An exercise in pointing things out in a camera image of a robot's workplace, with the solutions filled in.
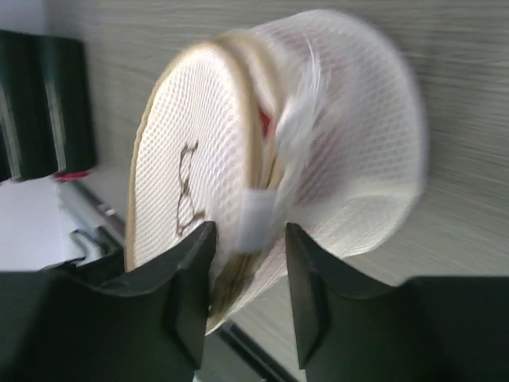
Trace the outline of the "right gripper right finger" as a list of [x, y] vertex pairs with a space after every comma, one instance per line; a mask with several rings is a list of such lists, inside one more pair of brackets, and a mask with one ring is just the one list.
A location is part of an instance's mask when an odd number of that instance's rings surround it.
[[418, 276], [389, 286], [286, 227], [297, 356], [309, 381], [505, 381], [508, 280]]

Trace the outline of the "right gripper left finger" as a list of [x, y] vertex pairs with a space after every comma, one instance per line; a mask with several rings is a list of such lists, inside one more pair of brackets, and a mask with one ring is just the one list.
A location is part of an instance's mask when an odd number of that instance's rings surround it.
[[1, 275], [4, 381], [190, 381], [201, 365], [216, 227], [121, 272], [82, 267]]

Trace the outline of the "white mesh laundry bag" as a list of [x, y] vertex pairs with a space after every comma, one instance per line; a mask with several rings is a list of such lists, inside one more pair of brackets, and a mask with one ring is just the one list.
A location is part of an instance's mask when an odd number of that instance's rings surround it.
[[[258, 102], [278, 113], [262, 138]], [[216, 225], [208, 332], [286, 274], [286, 225], [337, 258], [403, 224], [428, 127], [408, 62], [379, 29], [308, 10], [182, 50], [155, 83], [130, 164], [125, 267]]]

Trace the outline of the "red lace bra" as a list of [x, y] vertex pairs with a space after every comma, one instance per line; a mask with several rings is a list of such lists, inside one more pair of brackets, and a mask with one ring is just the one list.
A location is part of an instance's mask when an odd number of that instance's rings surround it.
[[261, 123], [262, 138], [266, 141], [274, 140], [278, 123], [278, 113], [270, 110], [258, 102], [258, 113]]

